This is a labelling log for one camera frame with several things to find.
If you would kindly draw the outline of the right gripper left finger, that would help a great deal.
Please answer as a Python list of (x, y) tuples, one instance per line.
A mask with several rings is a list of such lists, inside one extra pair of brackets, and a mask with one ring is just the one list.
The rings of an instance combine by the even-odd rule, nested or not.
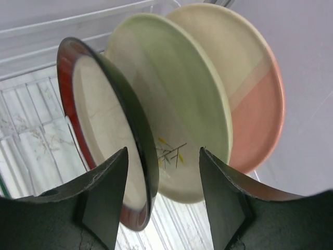
[(122, 148), (40, 196), (1, 198), (1, 249), (114, 249), (127, 170)]

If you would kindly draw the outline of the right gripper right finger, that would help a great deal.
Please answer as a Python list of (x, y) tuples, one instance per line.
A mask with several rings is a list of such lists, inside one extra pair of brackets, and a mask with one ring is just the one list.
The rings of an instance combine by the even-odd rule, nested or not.
[(332, 191), (275, 189), (200, 149), (199, 168), (215, 249), (332, 249)]

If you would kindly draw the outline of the dark rimmed beige plate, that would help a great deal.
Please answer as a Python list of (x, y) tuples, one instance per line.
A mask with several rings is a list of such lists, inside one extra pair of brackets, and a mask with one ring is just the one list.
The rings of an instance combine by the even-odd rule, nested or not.
[(87, 166), (94, 169), (119, 149), (127, 148), (120, 221), (133, 231), (143, 230), (155, 202), (159, 166), (138, 97), (114, 63), (74, 37), (59, 44), (57, 78), (64, 114)]

